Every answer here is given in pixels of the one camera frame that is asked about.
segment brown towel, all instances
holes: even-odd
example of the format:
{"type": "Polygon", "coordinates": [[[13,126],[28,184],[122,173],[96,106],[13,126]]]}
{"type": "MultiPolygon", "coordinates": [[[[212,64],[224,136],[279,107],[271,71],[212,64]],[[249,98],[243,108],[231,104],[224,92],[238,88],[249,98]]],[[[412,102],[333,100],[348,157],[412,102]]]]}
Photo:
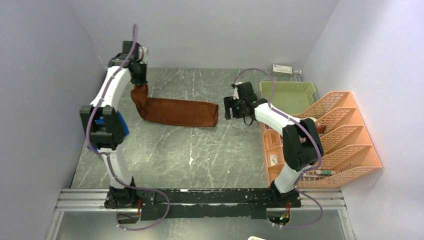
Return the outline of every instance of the brown towel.
{"type": "Polygon", "coordinates": [[[218,122],[217,104],[148,97],[148,92],[147,84],[131,90],[132,101],[146,121],[184,127],[215,127],[218,122]]]}

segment green plastic tray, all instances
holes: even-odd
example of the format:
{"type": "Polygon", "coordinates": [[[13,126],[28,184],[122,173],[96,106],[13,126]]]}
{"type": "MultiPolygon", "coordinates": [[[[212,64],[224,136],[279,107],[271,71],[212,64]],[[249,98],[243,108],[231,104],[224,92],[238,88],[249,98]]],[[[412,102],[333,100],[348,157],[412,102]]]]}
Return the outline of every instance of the green plastic tray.
{"type": "MultiPolygon", "coordinates": [[[[268,100],[273,91],[273,84],[270,81],[261,81],[259,89],[261,98],[268,100]]],[[[271,102],[287,114],[301,114],[314,104],[316,91],[312,82],[276,81],[275,94],[271,102]]]]}

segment metal frame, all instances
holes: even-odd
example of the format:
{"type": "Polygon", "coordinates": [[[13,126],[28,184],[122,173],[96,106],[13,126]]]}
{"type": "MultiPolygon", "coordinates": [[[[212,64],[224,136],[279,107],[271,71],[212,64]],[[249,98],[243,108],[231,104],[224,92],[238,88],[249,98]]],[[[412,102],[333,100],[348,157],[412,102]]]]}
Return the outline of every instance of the metal frame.
{"type": "MultiPolygon", "coordinates": [[[[305,188],[301,189],[318,200],[324,210],[338,210],[340,223],[346,240],[354,240],[355,235],[349,220],[345,199],[342,191],[337,189],[305,188]]],[[[109,189],[62,189],[56,203],[50,227],[45,240],[55,240],[65,212],[120,212],[136,213],[135,208],[109,209],[105,208],[105,200],[109,189]]],[[[302,207],[292,208],[292,211],[319,210],[309,198],[300,195],[302,207]]],[[[285,208],[268,208],[268,211],[285,211],[285,208]]]]}

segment marble tabletop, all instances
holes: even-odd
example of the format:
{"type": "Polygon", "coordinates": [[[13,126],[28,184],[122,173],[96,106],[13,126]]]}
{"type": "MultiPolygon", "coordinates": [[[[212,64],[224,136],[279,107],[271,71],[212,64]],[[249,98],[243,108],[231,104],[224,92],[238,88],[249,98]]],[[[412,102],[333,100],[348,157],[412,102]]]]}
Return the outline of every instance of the marble tabletop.
{"type": "MultiPolygon", "coordinates": [[[[195,100],[219,105],[215,127],[182,127],[143,120],[131,100],[128,84],[119,102],[129,134],[123,153],[135,184],[150,188],[261,188],[266,187],[265,161],[258,122],[226,120],[223,98],[240,69],[149,68],[149,96],[195,100]]],[[[289,78],[275,76],[276,81],[289,78]]],[[[259,82],[269,81],[259,71],[240,77],[259,95],[259,82]]],[[[106,189],[109,176],[103,160],[84,145],[71,188],[106,189]]]]}

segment wall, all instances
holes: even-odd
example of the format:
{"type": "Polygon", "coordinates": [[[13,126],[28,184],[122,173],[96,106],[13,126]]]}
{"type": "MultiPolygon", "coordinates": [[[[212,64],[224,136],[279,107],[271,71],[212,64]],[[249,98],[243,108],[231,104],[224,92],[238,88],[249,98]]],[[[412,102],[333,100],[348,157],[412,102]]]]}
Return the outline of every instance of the wall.
{"type": "Polygon", "coordinates": [[[340,0],[303,69],[320,96],[352,91],[383,170],[342,188],[357,239],[424,237],[424,7],[340,0]]]}
{"type": "Polygon", "coordinates": [[[71,0],[103,63],[131,39],[150,67],[300,69],[338,0],[71,0]]]}
{"type": "Polygon", "coordinates": [[[44,239],[104,69],[66,0],[0,2],[0,239],[44,239]]]}

